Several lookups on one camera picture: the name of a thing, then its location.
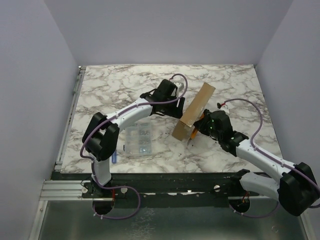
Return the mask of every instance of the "clear plastic container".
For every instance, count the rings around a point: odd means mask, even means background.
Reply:
[[[125,129],[124,153],[127,156],[143,156],[152,153],[151,125],[149,122],[136,122]]]

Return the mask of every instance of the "black metal frame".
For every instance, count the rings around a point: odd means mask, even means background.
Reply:
[[[245,172],[225,173],[113,173],[106,187],[130,186],[141,197],[141,207],[186,208],[186,207],[229,207],[228,197],[242,197],[246,191],[239,184]],[[83,198],[111,198],[110,190],[97,186],[90,173],[53,172],[51,180],[91,180],[83,185],[88,189]],[[115,190],[116,208],[135,208],[137,195],[128,189],[122,193]]]

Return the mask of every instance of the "marble surface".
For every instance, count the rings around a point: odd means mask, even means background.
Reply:
[[[134,102],[140,94],[156,88],[162,79],[175,73],[184,74],[189,82],[184,109],[189,106],[204,82],[216,88],[206,105],[215,111],[217,102],[230,98],[249,99],[263,114],[263,127],[255,141],[281,156],[274,128],[252,65],[101,65],[88,66],[80,90],[71,133],[68,138],[62,173],[90,173],[90,162],[80,157],[81,139],[96,112],[112,113]],[[175,81],[183,82],[176,77]],[[258,115],[246,102],[227,104],[233,129],[251,136],[259,126]],[[125,131],[119,135],[117,163],[110,163],[112,173],[194,173],[259,171],[251,163],[224,152],[218,143],[200,133],[191,141],[181,142],[171,136],[177,119],[153,115],[152,155],[125,156]]]

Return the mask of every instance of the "metal floor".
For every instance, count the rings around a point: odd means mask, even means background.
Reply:
[[[249,214],[262,215],[275,206],[253,199]],[[115,209],[123,216],[132,209]],[[126,220],[93,217],[91,201],[49,201],[41,240],[306,240],[302,219],[282,208],[262,219],[242,217],[229,208],[142,208]]]

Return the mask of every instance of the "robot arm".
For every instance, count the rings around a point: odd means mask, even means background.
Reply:
[[[252,163],[269,176],[257,175],[248,170],[240,171],[242,174],[237,181],[244,190],[279,201],[282,207],[294,216],[299,216],[320,197],[311,183],[295,171],[284,167],[290,166],[300,171],[317,184],[312,170],[307,164],[302,162],[296,165],[257,145],[254,148],[246,135],[233,130],[225,111],[210,112],[206,109],[204,117],[196,121],[194,126],[200,133],[217,140],[223,150]],[[271,156],[279,163],[272,161],[267,156]]]
[[[96,131],[85,146],[87,152],[89,152],[90,156],[94,159],[95,175],[101,185],[104,186],[111,179],[109,158],[117,148],[119,133],[136,121],[151,116],[152,114],[166,115],[180,119],[183,115],[184,97],[172,103],[159,103],[176,100],[183,89],[184,85],[182,83],[177,82],[174,84],[164,79],[158,88],[143,93],[138,100],[129,106],[108,114],[110,116],[109,119],[112,117],[113,119]],[[84,143],[89,134],[107,119],[108,116],[100,112],[93,115],[84,133],[82,142]]]

